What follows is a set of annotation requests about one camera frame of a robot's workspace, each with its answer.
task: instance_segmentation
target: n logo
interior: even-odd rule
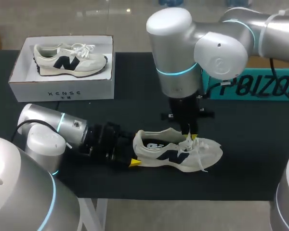
[[[178,151],[175,150],[168,150],[164,152],[160,157],[158,157],[158,160],[167,160],[169,159],[170,162],[181,164],[187,157],[189,156],[189,153],[180,153],[178,155]]]
[[[53,67],[60,69],[63,66],[65,70],[74,71],[79,62],[79,59],[75,57],[72,63],[69,63],[68,56],[61,56],[53,65]]]

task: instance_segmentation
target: new balance sneaker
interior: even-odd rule
[[[107,64],[107,57],[93,53],[94,45],[60,44],[56,47],[34,46],[34,60],[41,76],[72,75],[88,77],[98,74]]]
[[[133,140],[133,148],[140,166],[159,167],[169,165],[182,172],[205,171],[223,155],[221,145],[205,138],[186,138],[169,128],[161,132],[140,130]]]

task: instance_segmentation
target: shoe tongue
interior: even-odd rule
[[[182,150],[187,149],[188,151],[193,149],[193,140],[192,140],[192,137],[191,137],[191,133],[188,133],[188,136],[186,137],[185,141],[179,143],[179,147]]]

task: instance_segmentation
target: black tablecloth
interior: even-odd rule
[[[25,103],[7,84],[17,51],[0,51],[0,137],[9,139]],[[117,53],[114,100],[60,102],[58,110],[125,130],[178,128],[160,120],[169,109],[151,53]],[[55,108],[56,102],[38,103]],[[58,178],[78,197],[150,200],[272,200],[289,158],[289,103],[205,100],[215,119],[200,119],[199,136],[222,144],[208,173],[172,167],[114,170],[66,158]],[[24,138],[16,141],[22,145]]]

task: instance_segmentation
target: white shoelace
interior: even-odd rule
[[[76,54],[77,56],[81,58],[88,58],[89,53],[94,50],[95,45],[86,45],[86,44],[76,43],[72,47],[73,47],[73,51],[71,52],[71,54]]]
[[[179,143],[179,147],[180,147],[180,150],[178,154],[180,153],[196,154],[198,157],[197,160],[198,160],[198,164],[200,166],[201,171],[208,172],[204,170],[202,163],[201,163],[201,156],[199,154],[200,148],[205,148],[205,149],[209,148],[209,146],[206,143],[204,143],[203,141],[200,141],[199,138],[197,137],[194,140],[192,140],[191,133],[189,132],[186,140]]]

